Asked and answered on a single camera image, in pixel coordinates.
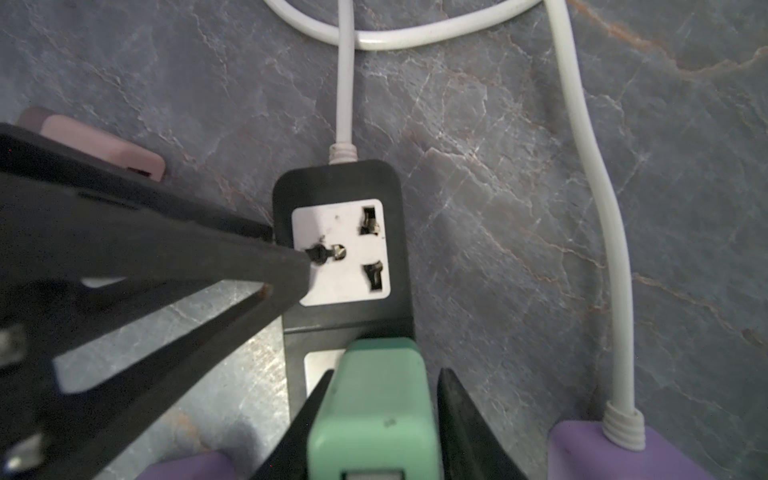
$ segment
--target marble tabletop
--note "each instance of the marble tabletop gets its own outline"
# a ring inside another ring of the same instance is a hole
[[[356,21],[402,27],[491,3],[357,0]],[[768,2],[568,3],[627,225],[638,406],[716,478],[765,478]],[[335,49],[259,0],[6,4],[0,120],[30,105],[72,116],[158,152],[167,184],[262,220],[281,174],[327,162]],[[333,0],[294,5],[335,21]],[[506,451],[543,479],[548,430],[601,416],[611,357],[600,227],[546,12],[439,45],[359,53],[355,81],[360,156],[389,162],[403,185],[432,387],[452,367]],[[219,285],[68,353],[60,375],[85,388],[145,354],[152,329],[192,328],[248,288]],[[288,421],[281,342],[275,323],[99,478],[130,480],[204,449],[253,471]]]

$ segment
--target purple object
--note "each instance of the purple object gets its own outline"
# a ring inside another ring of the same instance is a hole
[[[229,457],[208,452],[150,465],[136,480],[237,480],[237,475]]]
[[[714,480],[651,427],[645,450],[630,452],[600,422],[561,422],[549,434],[549,480]]]

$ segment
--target white cable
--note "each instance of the white cable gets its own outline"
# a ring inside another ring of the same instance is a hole
[[[343,1],[339,0],[339,25],[342,24]],[[506,22],[539,1],[505,0],[477,12],[429,25],[388,31],[356,31],[356,47],[361,50],[397,50],[455,38]],[[551,23],[565,105],[571,120],[576,149],[584,165],[594,202],[598,208],[611,280],[613,392],[611,400],[606,405],[603,430],[616,445],[639,451],[645,448],[645,427],[643,415],[634,404],[634,311],[627,237],[616,193],[605,169],[589,118],[587,102],[584,99],[568,8],[565,0],[544,1]],[[264,0],[264,2],[285,22],[302,33],[331,45],[340,43],[338,28],[304,15],[289,5],[286,0]],[[341,49],[339,49],[339,61],[341,61]],[[341,85],[340,75],[341,67],[339,66],[339,86]]]
[[[540,1],[505,0],[497,5],[483,8],[473,13],[419,27],[386,31],[358,30],[355,32],[356,47],[359,50],[399,50],[460,37],[504,23],[510,18],[514,18],[530,9]],[[339,29],[337,27],[319,22],[299,12],[286,0],[264,0],[264,3],[288,25],[303,34],[320,40],[323,43],[339,44]]]
[[[339,0],[339,68],[336,73],[336,143],[330,163],[357,161],[352,144],[352,99],[355,81],[355,11],[352,0]]]
[[[576,150],[584,165],[603,229],[608,272],[611,278],[614,371],[613,392],[604,418],[606,436],[630,450],[645,448],[642,414],[634,406],[634,311],[632,272],[627,236],[611,179],[605,169],[581,86],[571,18],[565,0],[545,0],[558,58],[565,107],[571,119]]]

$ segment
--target cable strain relief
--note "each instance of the cable strain relief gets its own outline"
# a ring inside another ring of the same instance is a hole
[[[330,164],[346,164],[357,161],[357,147],[348,143],[331,145],[329,149]]]
[[[603,434],[623,449],[632,452],[645,450],[645,418],[638,409],[627,415],[608,400],[603,415]]]

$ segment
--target green charger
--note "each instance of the green charger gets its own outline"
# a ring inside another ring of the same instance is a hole
[[[424,359],[407,338],[344,353],[307,442],[310,480],[438,480],[440,452]]]

